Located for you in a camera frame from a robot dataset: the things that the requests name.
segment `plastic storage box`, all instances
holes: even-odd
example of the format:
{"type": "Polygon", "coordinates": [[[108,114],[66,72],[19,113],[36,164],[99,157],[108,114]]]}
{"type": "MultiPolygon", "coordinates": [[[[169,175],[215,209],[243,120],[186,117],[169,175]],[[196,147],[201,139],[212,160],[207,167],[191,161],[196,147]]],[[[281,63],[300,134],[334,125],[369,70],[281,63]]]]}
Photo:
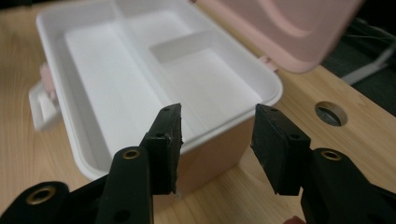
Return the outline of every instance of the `plastic storage box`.
{"type": "MultiPolygon", "coordinates": [[[[287,61],[280,64],[296,72],[316,65],[342,31],[335,29],[322,45],[322,56],[305,53],[298,62],[296,52],[260,39],[257,26],[235,14],[258,2],[203,2],[236,28],[243,25],[253,43],[270,45],[264,50],[277,51],[275,58],[287,61]]],[[[249,20],[260,21],[250,10],[249,20]]],[[[138,146],[162,107],[181,103],[185,144],[177,189],[185,194],[238,163],[250,142],[255,104],[273,105],[281,97],[278,76],[187,1],[73,2],[41,12],[37,27],[76,164],[89,179],[105,175],[118,150],[138,146]]],[[[44,110],[31,104],[33,114],[44,110]]]]}

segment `wooden table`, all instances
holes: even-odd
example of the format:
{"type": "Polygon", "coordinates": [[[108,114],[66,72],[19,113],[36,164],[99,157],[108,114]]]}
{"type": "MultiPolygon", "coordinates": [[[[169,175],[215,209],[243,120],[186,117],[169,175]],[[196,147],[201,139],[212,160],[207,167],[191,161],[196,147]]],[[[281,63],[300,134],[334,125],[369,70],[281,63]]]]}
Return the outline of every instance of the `wooden table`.
{"type": "MultiPolygon", "coordinates": [[[[46,61],[35,16],[47,5],[0,11],[0,213],[39,182],[63,181],[71,190],[89,182],[75,165],[62,122],[47,132],[33,127],[29,89],[46,61]]],[[[396,192],[396,119],[321,66],[278,74],[285,91],[276,107],[312,138],[311,147],[347,154],[371,182],[396,192]],[[347,123],[321,121],[318,102],[341,106],[347,123]]],[[[155,223],[283,223],[303,217],[299,200],[274,195],[249,149],[234,168],[157,211],[155,223]]]]}

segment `container compartment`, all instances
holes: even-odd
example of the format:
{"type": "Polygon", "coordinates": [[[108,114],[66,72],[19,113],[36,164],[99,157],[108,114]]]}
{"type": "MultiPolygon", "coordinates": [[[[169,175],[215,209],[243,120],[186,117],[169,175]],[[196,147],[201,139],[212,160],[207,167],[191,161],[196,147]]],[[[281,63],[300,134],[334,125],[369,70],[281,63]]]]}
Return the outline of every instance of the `container compartment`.
{"type": "Polygon", "coordinates": [[[150,49],[164,70],[171,101],[191,108],[204,132],[267,103],[277,86],[262,78],[262,64],[215,30],[196,33],[150,49]]]}
{"type": "Polygon", "coordinates": [[[140,39],[141,43],[152,46],[173,38],[205,30],[209,24],[173,1],[120,0],[114,1],[117,14],[140,39]]]}

